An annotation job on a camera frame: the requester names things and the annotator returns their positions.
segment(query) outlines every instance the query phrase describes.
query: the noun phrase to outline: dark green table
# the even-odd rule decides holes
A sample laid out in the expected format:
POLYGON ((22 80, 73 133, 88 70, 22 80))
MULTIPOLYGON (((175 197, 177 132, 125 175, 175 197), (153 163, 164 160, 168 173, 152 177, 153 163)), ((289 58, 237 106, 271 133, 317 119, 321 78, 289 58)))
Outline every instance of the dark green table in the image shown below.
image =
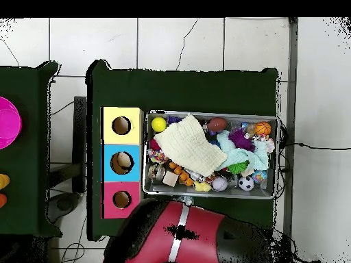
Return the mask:
POLYGON ((56 62, 38 68, 0 67, 0 96, 17 107, 23 122, 18 138, 0 150, 0 173, 10 177, 10 185, 0 190, 8 197, 0 209, 0 234, 61 236, 46 215, 48 85, 58 69, 56 62))
MULTIPOLYGON (((138 107, 225 114, 276 115, 274 68, 242 71, 179 72, 111 70, 96 60, 86 73, 88 85, 88 238, 115 236, 123 220, 100 218, 100 107, 138 107)), ((195 205, 264 228, 273 225, 274 200, 195 198, 195 205)))

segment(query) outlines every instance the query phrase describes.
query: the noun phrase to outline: white cloth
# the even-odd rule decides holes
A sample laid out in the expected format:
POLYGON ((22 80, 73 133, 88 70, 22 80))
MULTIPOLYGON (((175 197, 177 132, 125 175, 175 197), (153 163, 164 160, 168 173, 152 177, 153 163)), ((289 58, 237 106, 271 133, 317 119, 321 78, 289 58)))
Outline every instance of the white cloth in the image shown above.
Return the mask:
POLYGON ((208 177, 226 159, 217 145, 210 144, 199 121, 188 115, 155 135, 163 153, 176 164, 208 177))

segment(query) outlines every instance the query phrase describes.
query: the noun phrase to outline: colorful box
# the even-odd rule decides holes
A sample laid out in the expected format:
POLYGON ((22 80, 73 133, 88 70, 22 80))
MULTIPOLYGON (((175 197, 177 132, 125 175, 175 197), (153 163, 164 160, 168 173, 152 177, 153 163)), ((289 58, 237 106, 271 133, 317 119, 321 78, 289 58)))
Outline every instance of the colorful box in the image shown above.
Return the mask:
POLYGON ((115 145, 140 145, 143 142, 143 111, 139 108, 103 107, 101 113, 104 121, 101 136, 104 144, 115 145), (128 123, 127 133, 118 134, 114 126, 123 119, 128 123))
POLYGON ((141 180, 141 146, 140 145, 104 145, 104 178, 102 181, 140 181, 141 180), (112 157, 120 152, 127 153, 133 161, 130 171, 126 174, 117 174, 111 167, 112 157))
POLYGON ((127 218, 142 199, 140 182, 105 182, 101 185, 104 187, 104 190, 101 189, 102 218, 127 218), (118 192, 128 193, 130 203, 126 208, 118 208, 114 204, 114 196, 118 192))

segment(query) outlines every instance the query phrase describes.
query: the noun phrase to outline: yellow box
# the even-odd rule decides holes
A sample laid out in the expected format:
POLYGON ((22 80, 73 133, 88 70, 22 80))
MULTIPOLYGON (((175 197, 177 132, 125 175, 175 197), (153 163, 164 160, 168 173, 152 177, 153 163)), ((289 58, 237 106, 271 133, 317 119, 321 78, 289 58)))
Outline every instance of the yellow box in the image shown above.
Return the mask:
POLYGON ((104 107, 104 143, 140 145, 143 142, 143 115, 139 108, 104 107))

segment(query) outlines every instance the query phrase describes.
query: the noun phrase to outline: soccer ball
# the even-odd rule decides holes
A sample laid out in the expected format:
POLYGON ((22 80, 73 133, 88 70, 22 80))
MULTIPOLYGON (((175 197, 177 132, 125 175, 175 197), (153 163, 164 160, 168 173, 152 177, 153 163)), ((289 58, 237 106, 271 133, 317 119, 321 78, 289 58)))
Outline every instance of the soccer ball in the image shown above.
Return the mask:
POLYGON ((242 177, 239 180, 239 188, 241 190, 248 192, 249 190, 253 189, 253 187, 254 187, 254 180, 252 179, 252 177, 242 177))

